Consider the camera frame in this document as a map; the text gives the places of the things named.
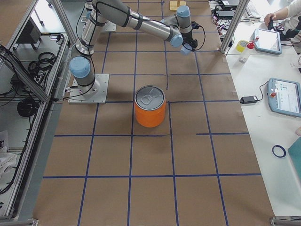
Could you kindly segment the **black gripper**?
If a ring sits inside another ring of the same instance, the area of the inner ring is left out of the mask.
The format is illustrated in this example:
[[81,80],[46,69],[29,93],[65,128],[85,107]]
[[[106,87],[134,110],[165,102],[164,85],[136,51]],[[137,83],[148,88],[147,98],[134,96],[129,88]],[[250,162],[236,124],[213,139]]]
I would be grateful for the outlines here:
[[192,39],[189,41],[188,45],[189,45],[191,51],[195,51],[196,48],[198,47],[198,40]]

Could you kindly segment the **person's hand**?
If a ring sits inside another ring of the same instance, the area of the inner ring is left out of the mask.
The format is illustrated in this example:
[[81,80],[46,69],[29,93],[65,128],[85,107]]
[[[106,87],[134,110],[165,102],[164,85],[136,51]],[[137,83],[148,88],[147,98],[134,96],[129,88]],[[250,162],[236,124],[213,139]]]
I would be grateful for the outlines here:
[[271,21],[276,20],[276,19],[277,19],[276,14],[274,14],[274,13],[267,14],[264,18],[265,25],[268,26]]

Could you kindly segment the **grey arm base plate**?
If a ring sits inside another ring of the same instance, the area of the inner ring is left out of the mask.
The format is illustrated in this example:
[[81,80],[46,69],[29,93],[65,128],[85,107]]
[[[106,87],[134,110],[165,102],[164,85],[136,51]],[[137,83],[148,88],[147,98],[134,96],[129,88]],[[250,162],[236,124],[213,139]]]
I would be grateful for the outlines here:
[[69,104],[105,104],[107,98],[110,75],[107,73],[97,73],[92,87],[79,86],[73,79],[73,86],[77,86],[70,92]]

